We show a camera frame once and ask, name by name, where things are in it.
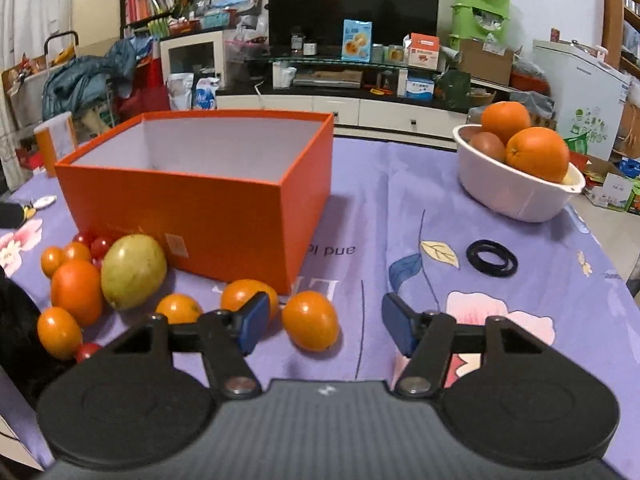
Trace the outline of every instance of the black cat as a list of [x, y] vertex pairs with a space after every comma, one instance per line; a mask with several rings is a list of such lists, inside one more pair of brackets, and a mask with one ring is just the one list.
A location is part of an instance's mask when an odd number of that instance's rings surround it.
[[44, 388], [74, 364], [53, 358], [42, 347], [38, 316], [36, 304], [0, 267], [0, 367], [33, 408]]

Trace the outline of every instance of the floral tablecloth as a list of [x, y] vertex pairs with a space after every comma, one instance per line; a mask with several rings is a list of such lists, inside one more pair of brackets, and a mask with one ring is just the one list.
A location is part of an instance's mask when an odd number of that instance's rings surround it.
[[[58, 202], [0, 238], [0, 263], [40, 308], [49, 301], [40, 254], [76, 233], [56, 180], [37, 176], [15, 197], [46, 194], [58, 195]], [[516, 254], [516, 275], [491, 278], [471, 267], [466, 247], [481, 238]], [[159, 294], [184, 292], [212, 310], [223, 287], [173, 271]], [[572, 208], [543, 224], [516, 222], [464, 192], [454, 153], [336, 139], [332, 195], [296, 289], [318, 290], [334, 302], [342, 336], [331, 351], [309, 355], [298, 351], [276, 323], [248, 358], [264, 387], [271, 378], [391, 380], [402, 360], [380, 315], [382, 296], [390, 290], [415, 310], [441, 310], [460, 322], [507, 316], [613, 390], [622, 419], [606, 460], [623, 475], [640, 479], [640, 312]], [[151, 311], [157, 298], [132, 312], [108, 312], [85, 330], [85, 340], [109, 342]], [[206, 383], [195, 356], [177, 355], [174, 361]], [[478, 366], [478, 355], [455, 356], [447, 383]], [[33, 410], [1, 370], [0, 415], [41, 463], [51, 462]]]

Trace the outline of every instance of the orange box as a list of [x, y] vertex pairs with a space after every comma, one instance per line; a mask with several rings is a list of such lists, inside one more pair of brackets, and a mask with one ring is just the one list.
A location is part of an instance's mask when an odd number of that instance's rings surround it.
[[440, 55], [440, 40], [436, 36], [411, 33], [409, 45], [409, 66], [419, 66], [428, 70], [438, 69], [438, 57]]
[[331, 114], [153, 112], [56, 164], [79, 230], [143, 232], [178, 269], [288, 294], [330, 193]]

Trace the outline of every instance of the floor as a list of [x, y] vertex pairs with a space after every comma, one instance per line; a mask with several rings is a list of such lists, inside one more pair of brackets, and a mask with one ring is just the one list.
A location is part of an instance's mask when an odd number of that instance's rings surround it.
[[572, 205], [626, 280], [640, 254], [640, 216], [596, 207], [584, 195], [574, 198]]

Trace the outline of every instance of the green fruit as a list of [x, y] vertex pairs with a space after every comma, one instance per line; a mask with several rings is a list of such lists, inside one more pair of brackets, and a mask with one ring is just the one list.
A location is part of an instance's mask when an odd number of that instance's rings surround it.
[[160, 244], [151, 236], [128, 235], [116, 241], [102, 261], [102, 293], [112, 308], [126, 310], [148, 300], [165, 276]]

